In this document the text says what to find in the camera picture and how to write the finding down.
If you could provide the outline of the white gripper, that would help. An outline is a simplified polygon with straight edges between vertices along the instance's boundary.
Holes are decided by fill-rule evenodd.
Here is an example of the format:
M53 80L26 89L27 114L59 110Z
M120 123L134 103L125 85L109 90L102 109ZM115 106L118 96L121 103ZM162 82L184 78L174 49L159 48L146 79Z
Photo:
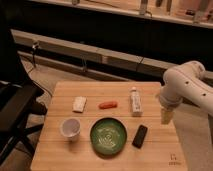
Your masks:
M161 106L164 107L161 109L161 123L169 124L173 118L173 110L171 108L178 107L182 103L182 100L179 99L176 101L171 101L171 100L166 99L163 96L160 96L159 102L160 102Z

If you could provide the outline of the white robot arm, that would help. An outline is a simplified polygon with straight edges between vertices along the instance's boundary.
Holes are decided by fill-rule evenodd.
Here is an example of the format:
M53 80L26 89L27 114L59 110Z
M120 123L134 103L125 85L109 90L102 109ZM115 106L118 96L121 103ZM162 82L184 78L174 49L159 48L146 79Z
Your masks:
M161 123L168 124L173 110L184 98L213 117L213 87L202 81L205 67L198 61L189 61L167 69L163 74L164 86L159 93Z

